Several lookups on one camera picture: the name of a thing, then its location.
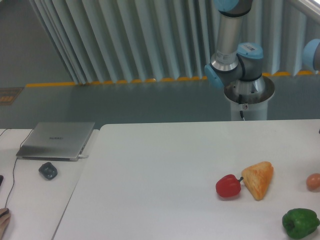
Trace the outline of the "person's hand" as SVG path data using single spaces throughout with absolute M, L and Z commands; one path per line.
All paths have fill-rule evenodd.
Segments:
M 7 213 L 0 217 L 0 235 L 2 236 L 11 220 L 11 214 Z

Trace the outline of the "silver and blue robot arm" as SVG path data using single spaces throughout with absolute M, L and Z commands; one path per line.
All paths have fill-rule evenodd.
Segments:
M 216 51 L 205 65 L 207 79 L 216 87 L 224 88 L 235 80 L 255 81 L 262 75 L 263 49 L 250 42 L 239 43 L 244 16 L 251 0 L 215 0 L 220 13 Z

